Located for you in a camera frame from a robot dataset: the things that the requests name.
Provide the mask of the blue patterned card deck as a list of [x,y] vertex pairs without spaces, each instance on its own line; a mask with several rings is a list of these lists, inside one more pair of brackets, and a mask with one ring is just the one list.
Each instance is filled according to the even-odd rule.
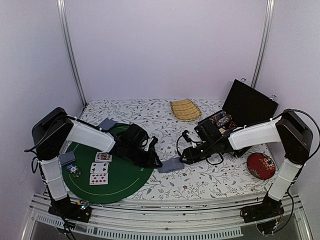
[[172,157],[162,163],[162,167],[158,169],[159,173],[170,173],[184,169],[185,165],[180,162],[179,157]]

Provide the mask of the eight of diamonds card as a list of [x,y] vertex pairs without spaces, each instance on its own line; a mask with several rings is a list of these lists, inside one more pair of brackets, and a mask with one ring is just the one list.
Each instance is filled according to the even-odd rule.
[[91,173],[89,177],[90,186],[107,185],[109,183],[108,173]]

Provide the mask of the poker chip stack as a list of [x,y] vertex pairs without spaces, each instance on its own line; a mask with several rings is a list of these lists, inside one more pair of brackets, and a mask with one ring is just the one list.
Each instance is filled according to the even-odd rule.
[[79,168],[77,166],[72,166],[70,168],[69,172],[71,173],[71,175],[74,178],[79,178],[82,175],[81,171],[79,170]]

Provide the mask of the blue small blind button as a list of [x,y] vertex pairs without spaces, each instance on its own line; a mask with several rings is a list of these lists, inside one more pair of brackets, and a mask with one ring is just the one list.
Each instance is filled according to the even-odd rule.
[[67,171],[70,171],[75,165],[73,163],[66,166]]

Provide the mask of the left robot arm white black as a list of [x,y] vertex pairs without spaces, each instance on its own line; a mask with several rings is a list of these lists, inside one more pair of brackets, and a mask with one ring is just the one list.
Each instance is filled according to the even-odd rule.
[[162,166],[156,137],[137,124],[94,126],[57,107],[31,130],[44,183],[63,216],[74,213],[69,192],[95,204],[115,203],[137,192]]

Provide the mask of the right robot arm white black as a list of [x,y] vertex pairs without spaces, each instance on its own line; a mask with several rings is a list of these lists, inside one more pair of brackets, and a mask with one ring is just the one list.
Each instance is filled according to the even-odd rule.
[[262,218],[269,218],[278,210],[277,202],[294,184],[305,163],[314,156],[311,152],[313,132],[299,113],[298,109],[286,109],[269,120],[227,130],[215,140],[204,140],[179,152],[179,160],[191,165],[214,154],[222,155],[259,144],[281,143],[285,151],[284,160],[266,194],[268,200],[258,208]]

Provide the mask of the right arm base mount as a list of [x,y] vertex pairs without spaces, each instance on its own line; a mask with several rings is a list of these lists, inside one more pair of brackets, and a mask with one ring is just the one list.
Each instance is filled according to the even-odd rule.
[[282,201],[274,200],[266,194],[261,203],[255,205],[247,205],[241,208],[240,216],[245,223],[262,221],[272,218],[272,220],[264,221],[256,225],[258,231],[263,235],[274,234],[280,221],[283,218],[284,208]]

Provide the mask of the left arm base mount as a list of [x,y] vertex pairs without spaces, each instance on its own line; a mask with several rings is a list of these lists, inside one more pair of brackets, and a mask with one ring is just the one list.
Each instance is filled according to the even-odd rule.
[[63,220],[75,220],[88,223],[91,218],[92,208],[82,200],[77,203],[72,203],[70,196],[67,195],[67,197],[61,200],[52,199],[48,213],[58,216]]

